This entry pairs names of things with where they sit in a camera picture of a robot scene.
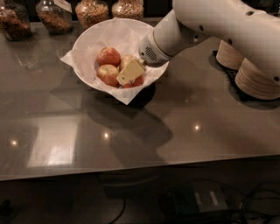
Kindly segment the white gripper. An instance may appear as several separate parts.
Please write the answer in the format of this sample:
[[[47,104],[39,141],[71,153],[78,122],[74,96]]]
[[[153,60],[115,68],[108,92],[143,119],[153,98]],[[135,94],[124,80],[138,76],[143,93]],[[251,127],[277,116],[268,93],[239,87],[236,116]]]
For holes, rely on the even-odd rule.
[[[157,36],[154,30],[142,38],[139,43],[138,53],[149,67],[161,67],[171,58],[165,51],[165,42]],[[116,79],[123,86],[131,83],[144,72],[144,65],[139,59],[133,58],[128,61]]]

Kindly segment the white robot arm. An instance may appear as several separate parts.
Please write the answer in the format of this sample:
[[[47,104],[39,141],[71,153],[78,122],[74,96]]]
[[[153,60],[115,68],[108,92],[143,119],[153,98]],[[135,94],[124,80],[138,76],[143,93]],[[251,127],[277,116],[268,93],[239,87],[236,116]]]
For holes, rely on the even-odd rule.
[[[280,18],[242,0],[172,0],[172,10],[144,36],[138,55],[160,67],[208,37],[230,44],[270,80],[280,80]]]

